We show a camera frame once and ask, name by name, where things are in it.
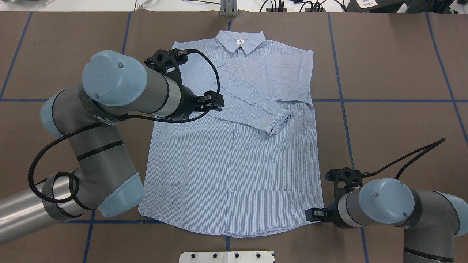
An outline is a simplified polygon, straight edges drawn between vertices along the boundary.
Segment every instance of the shirt sleeve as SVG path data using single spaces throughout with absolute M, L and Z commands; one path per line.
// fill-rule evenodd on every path
M 217 82 L 213 69 L 208 62 L 197 56 L 189 55 L 188 62 L 180 65 L 183 84 L 196 95 L 202 95 L 207 90 L 216 91 Z M 221 112 L 212 110 L 208 115 L 248 125 L 269 135 L 277 134 L 291 112 L 240 79 L 220 69 L 217 71 L 220 94 L 223 95 L 225 106 Z

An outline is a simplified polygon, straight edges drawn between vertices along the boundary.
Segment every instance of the metal tube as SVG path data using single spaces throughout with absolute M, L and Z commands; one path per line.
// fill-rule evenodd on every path
M 338 208 L 343 207 L 342 203 L 344 203 L 345 206 L 345 209 L 341 209 L 340 216 L 346 219 L 344 221 L 347 224 L 354 227 L 377 225 L 379 222 L 372 220 L 372 218 L 362 211 L 361 205 L 359 204 L 359 192 L 361 189 L 362 188 L 359 188 L 350 192 L 346 199 L 343 198 L 344 196 L 340 199 Z
M 63 133 L 82 128 L 84 124 L 89 124 L 90 118 L 98 122 L 82 105 L 80 88 L 81 84 L 64 90 L 54 103 L 53 117 L 58 130 Z M 80 165 L 75 172 L 80 180 L 77 198 L 86 207 L 97 208 L 115 189 L 137 173 L 116 126 L 97 127 L 79 133 L 68 141 Z
M 419 208 L 405 224 L 405 263 L 453 262 L 453 242 L 459 230 L 459 218 L 450 202 L 441 194 L 413 190 Z
M 41 191 L 44 183 L 37 185 Z M 54 184 L 54 196 L 63 199 L 70 196 L 69 179 L 59 177 Z M 71 215 L 83 214 L 86 210 L 73 200 L 60 204 Z M 58 223 L 44 208 L 42 199 L 30 189 L 0 200 L 0 243 L 7 243 Z
M 115 116 L 121 116 L 131 111 L 152 113 L 158 109 L 161 111 L 164 106 L 173 108 L 173 110 L 166 115 L 174 112 L 174 110 L 179 105 L 181 96 L 180 88 L 177 83 L 148 67 L 145 67 L 145 70 L 148 81 L 145 90 L 140 95 L 140 97 L 138 97 L 132 103 L 124 106 L 111 107 L 101 104 L 101 107 Z

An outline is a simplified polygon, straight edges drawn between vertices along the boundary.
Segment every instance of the blue striped shirt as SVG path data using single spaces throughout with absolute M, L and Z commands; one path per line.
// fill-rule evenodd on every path
M 226 106 L 195 122 L 155 123 L 140 213 L 233 237 L 307 224 L 305 210 L 323 207 L 310 98 L 313 52 L 266 40 L 262 32 L 220 31 L 173 47 L 210 58 Z M 195 94 L 215 90 L 211 67 L 189 56 L 180 67 L 183 83 Z

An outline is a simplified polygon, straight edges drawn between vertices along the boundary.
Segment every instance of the shirt placket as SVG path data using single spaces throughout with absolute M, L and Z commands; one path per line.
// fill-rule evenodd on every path
M 243 47 L 242 45 L 240 45 L 237 49 L 236 49 L 236 58 L 245 58 L 245 53 L 244 53 L 244 50 L 243 50 Z
M 233 231 L 234 231 L 234 227 L 235 227 L 235 222 L 236 222 L 236 218 L 235 218 L 235 213 L 234 213 L 234 206 L 235 206 L 235 203 L 234 203 L 234 195 L 236 194 L 236 191 L 238 190 L 237 189 L 237 185 L 234 185 L 234 182 L 235 180 L 233 180 L 233 171 L 235 171 L 235 167 L 236 167 L 236 163 L 235 163 L 235 158 L 233 158 L 233 156 L 235 156 L 235 147 L 234 147 L 234 143 L 235 143 L 235 135 L 236 135 L 236 124 L 235 123 L 232 123 L 233 125 L 233 133 L 232 133 L 232 142 L 231 142 L 231 155 L 230 155 L 230 165 L 229 165 L 229 171 L 228 171 L 228 180 L 227 180 L 227 201 L 226 201 L 226 235 L 232 235 L 234 234 Z

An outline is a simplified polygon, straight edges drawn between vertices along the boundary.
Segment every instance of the shirt cuff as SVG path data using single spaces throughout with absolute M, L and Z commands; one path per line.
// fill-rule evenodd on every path
M 291 112 L 288 110 L 284 110 L 275 114 L 265 129 L 268 135 L 271 136 L 273 134 L 278 134 L 278 132 L 281 130 L 281 127 L 288 120 L 290 115 Z

